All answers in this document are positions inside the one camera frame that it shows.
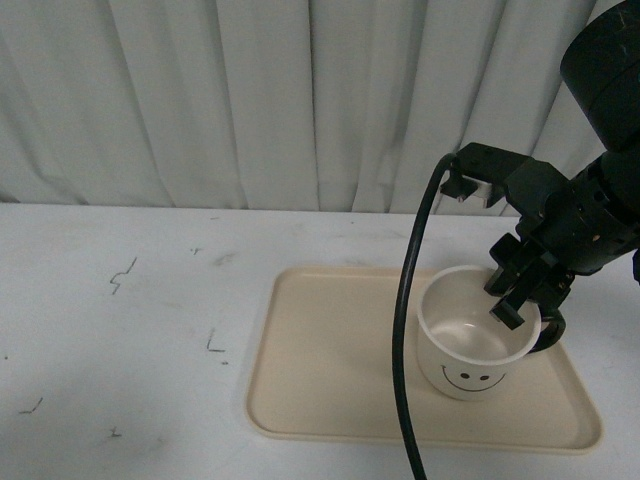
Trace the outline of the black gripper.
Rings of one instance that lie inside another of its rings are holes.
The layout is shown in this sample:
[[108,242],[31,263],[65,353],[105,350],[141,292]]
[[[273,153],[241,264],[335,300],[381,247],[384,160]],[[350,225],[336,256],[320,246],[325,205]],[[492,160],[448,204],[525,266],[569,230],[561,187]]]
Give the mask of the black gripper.
[[551,194],[544,218],[518,227],[527,243],[542,249],[530,264],[526,245],[510,233],[489,250],[496,271],[485,291],[498,297],[490,313],[514,330],[524,323],[527,300],[557,308],[577,276],[590,276],[632,252],[639,277],[639,160],[599,158]]

